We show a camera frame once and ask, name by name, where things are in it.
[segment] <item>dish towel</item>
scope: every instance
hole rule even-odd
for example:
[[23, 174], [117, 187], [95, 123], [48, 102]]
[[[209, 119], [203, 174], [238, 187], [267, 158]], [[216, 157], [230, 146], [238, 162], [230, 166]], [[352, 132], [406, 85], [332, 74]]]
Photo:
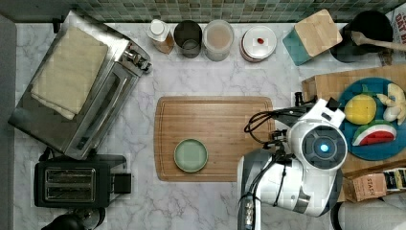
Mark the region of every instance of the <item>dish towel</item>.
[[86, 102], [108, 47], [71, 27], [34, 79], [33, 98], [72, 120]]

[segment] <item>blue light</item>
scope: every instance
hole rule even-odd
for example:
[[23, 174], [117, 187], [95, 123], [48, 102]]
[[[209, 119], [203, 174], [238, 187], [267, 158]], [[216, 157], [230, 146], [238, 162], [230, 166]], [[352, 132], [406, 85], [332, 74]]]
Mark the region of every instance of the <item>blue light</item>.
[[329, 149], [329, 147], [328, 147], [328, 145], [326, 145], [326, 144], [322, 144], [322, 145], [320, 146], [320, 150], [323, 151], [323, 152], [328, 152], [328, 149]]

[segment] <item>black cable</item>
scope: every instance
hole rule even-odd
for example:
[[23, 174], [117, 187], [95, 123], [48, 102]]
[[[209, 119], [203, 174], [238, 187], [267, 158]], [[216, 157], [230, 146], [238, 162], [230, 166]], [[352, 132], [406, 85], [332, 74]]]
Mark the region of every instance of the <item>black cable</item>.
[[247, 193], [245, 193], [245, 195], [243, 195], [240, 200], [242, 200], [243, 198], [250, 196], [253, 200], [253, 220], [252, 220], [252, 230], [255, 230], [255, 224], [256, 224], [256, 200], [258, 199], [256, 197], [256, 193], [257, 193], [257, 189], [259, 186], [260, 181], [262, 180], [262, 177], [265, 175], [265, 173], [273, 166], [275, 165], [276, 162], [278, 162], [279, 160], [281, 160], [283, 158], [283, 172], [282, 172], [282, 179], [281, 179], [281, 184], [280, 184], [280, 188], [278, 190], [278, 194], [276, 197], [276, 200], [274, 202], [274, 207], [278, 205], [278, 200], [282, 191], [282, 185], [283, 185], [283, 181], [284, 181], [284, 177], [286, 176], [286, 160], [287, 160], [287, 156], [285, 151], [284, 151], [284, 146], [282, 141], [276, 141], [276, 145], [280, 147], [280, 149], [278, 149], [276, 151], [276, 154], [272, 155], [272, 159], [269, 162], [269, 164], [263, 168], [258, 175], [254, 178], [253, 182], [251, 183], [250, 189], [248, 190]]
[[[297, 112], [295, 108], [290, 109], [292, 112]], [[258, 127], [260, 127], [262, 124], [267, 122], [269, 119], [274, 119], [275, 117], [285, 115], [285, 116], [290, 116], [290, 117], [301, 117], [302, 115], [297, 115], [294, 113], [287, 113], [287, 112], [278, 112], [278, 111], [262, 111], [259, 113], [254, 114], [250, 120], [248, 121], [247, 126], [244, 128], [244, 132], [248, 132], [251, 137], [256, 140], [258, 143], [261, 144], [267, 144], [265, 141], [261, 141], [259, 138], [257, 138], [253, 131], [256, 130]], [[258, 124], [256, 124], [254, 127], [251, 127], [254, 123], [257, 121], [260, 121]]]
[[42, 155], [39, 156], [38, 161], [47, 161], [48, 158], [50, 157], [50, 154], [52, 154], [53, 158], [55, 158], [54, 151], [51, 148], [47, 147], [44, 150], [44, 153], [42, 153]]
[[279, 200], [279, 196], [281, 194], [281, 190], [282, 190], [283, 181], [284, 181], [285, 176], [286, 176], [286, 159], [284, 159], [284, 162], [283, 162], [283, 172], [282, 172], [281, 185], [280, 185], [280, 188], [278, 190], [277, 197], [275, 198], [275, 202], [273, 204], [274, 207], [278, 206], [278, 200]]
[[54, 153], [54, 151], [52, 149], [50, 149], [50, 150], [51, 150], [51, 154], [52, 154], [52, 159], [54, 160], [55, 159], [55, 153]]

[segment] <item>kitchen counter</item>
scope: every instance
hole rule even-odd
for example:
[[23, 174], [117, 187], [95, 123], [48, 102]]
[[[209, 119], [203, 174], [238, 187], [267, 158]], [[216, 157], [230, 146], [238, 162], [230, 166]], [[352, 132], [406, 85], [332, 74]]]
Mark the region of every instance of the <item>kitchen counter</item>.
[[[345, 64], [327, 52], [297, 67], [282, 45], [293, 24], [265, 24], [275, 32], [278, 46], [260, 63], [247, 62], [238, 50], [243, 33], [254, 24], [233, 25], [236, 39], [231, 54], [221, 62], [208, 60], [203, 52], [194, 59], [178, 55], [175, 49], [168, 56], [160, 53], [147, 37], [148, 24], [108, 25], [143, 47], [151, 56], [153, 70], [140, 79], [99, 149], [100, 154], [123, 154], [133, 173], [132, 194], [107, 208], [106, 220], [99, 229], [237, 229], [236, 183], [169, 183], [158, 179], [153, 126], [160, 97], [266, 96], [274, 108], [283, 108], [293, 104], [294, 93], [302, 90], [302, 80], [313, 75], [381, 65], [377, 55]], [[52, 28], [51, 24], [17, 24], [16, 102], [53, 41]], [[65, 212], [34, 206], [34, 165], [44, 150], [43, 144], [16, 131], [14, 229], [40, 229]], [[262, 229], [329, 228], [329, 214], [310, 218], [263, 207]]]

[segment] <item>kitchen appliance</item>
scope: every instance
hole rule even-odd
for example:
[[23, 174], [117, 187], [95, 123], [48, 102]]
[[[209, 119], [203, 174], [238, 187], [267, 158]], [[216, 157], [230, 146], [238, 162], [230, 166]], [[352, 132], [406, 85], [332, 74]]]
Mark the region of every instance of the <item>kitchen appliance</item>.
[[34, 170], [34, 204], [48, 208], [101, 208], [131, 193], [125, 157], [91, 154], [85, 160], [64, 155], [41, 161]]
[[[76, 27], [108, 46], [99, 73], [78, 115], [68, 120], [31, 94], [33, 80], [44, 69], [68, 28]], [[36, 70], [9, 123], [74, 159], [96, 150], [138, 79], [150, 71], [150, 57], [134, 41], [78, 11], [70, 11]]]

